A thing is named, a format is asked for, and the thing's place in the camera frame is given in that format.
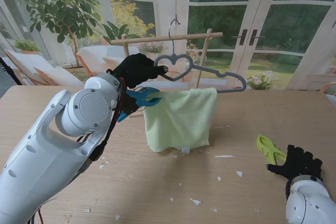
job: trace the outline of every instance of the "wooden table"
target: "wooden table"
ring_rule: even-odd
[[[0,165],[62,89],[17,86],[0,99]],[[177,150],[151,152],[144,119],[127,119],[112,132],[105,159],[43,206],[45,224],[286,223],[286,179],[266,170],[257,135],[269,137],[284,152],[288,144],[312,151],[323,161],[322,176],[335,199],[335,129],[336,108],[321,93],[304,91],[221,94],[211,145],[185,156]],[[190,198],[202,203],[196,206]]]

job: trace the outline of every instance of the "green towel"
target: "green towel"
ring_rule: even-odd
[[[209,145],[210,122],[217,102],[216,89],[158,92],[151,97],[162,98],[157,105],[144,110],[147,142],[152,151]]]

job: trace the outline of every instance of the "blue clamp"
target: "blue clamp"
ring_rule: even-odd
[[[143,106],[151,107],[151,106],[157,105],[161,101],[161,98],[152,98],[151,100],[146,99],[150,93],[154,93],[154,92],[159,92],[159,90],[156,88],[149,88],[149,87],[142,88],[139,91],[126,90],[126,94],[136,99],[136,104],[138,108],[143,107]],[[118,122],[120,123],[122,120],[127,118],[129,115],[130,114],[121,112],[118,118]]]

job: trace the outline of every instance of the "gray plastic hanger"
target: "gray plastic hanger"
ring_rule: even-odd
[[[189,67],[188,69],[180,74],[179,76],[175,77],[175,78],[172,78],[170,76],[167,76],[166,74],[163,74],[162,77],[167,79],[167,80],[170,80],[170,81],[177,81],[177,80],[180,80],[182,77],[186,76],[192,69],[197,69],[197,70],[201,70],[201,71],[205,71],[205,72],[209,72],[209,73],[214,73],[216,76],[220,77],[220,78],[223,78],[223,77],[226,77],[226,76],[232,76],[232,77],[235,77],[237,78],[239,81],[242,82],[242,85],[243,87],[242,88],[239,88],[239,89],[222,89],[222,90],[217,90],[217,93],[232,93],[232,92],[242,92],[246,89],[246,81],[245,79],[236,74],[236,73],[232,73],[232,72],[225,72],[225,73],[220,73],[218,70],[216,69],[212,69],[212,68],[206,68],[206,67],[202,67],[202,66],[199,66],[199,65],[195,65],[194,62],[193,62],[193,59],[189,56],[189,55],[186,55],[186,54],[181,54],[181,55],[176,55],[175,54],[175,44],[174,44],[174,41],[173,39],[171,38],[170,36],[170,29],[172,27],[172,24],[174,23],[174,21],[177,23],[177,24],[180,24],[180,22],[177,20],[177,18],[175,18],[169,25],[169,32],[168,32],[168,35],[169,35],[169,38],[172,40],[173,42],[173,54],[172,55],[160,55],[156,58],[155,62],[154,62],[154,65],[157,66],[159,61],[161,59],[168,59],[171,61],[171,63],[173,65],[176,64],[177,60],[179,59],[186,59],[188,62],[189,62]]]

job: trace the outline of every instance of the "wooden drying rack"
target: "wooden drying rack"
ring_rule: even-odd
[[[112,40],[110,42],[111,45],[120,45],[123,44],[124,52],[126,56],[130,55],[128,44],[134,43],[143,43],[143,42],[159,42],[159,41],[169,41],[169,40],[182,40],[182,39],[205,39],[202,56],[199,65],[203,66],[206,52],[208,51],[209,42],[212,38],[222,37],[223,33],[211,33],[212,29],[208,29],[206,34],[187,34],[187,35],[173,35],[169,36],[161,36],[161,37],[149,37],[149,38],[136,38],[136,39],[126,39],[126,34],[123,34],[121,37],[122,39]],[[197,82],[195,84],[195,88],[198,88],[199,80],[201,78],[201,71],[198,70],[197,73]]]

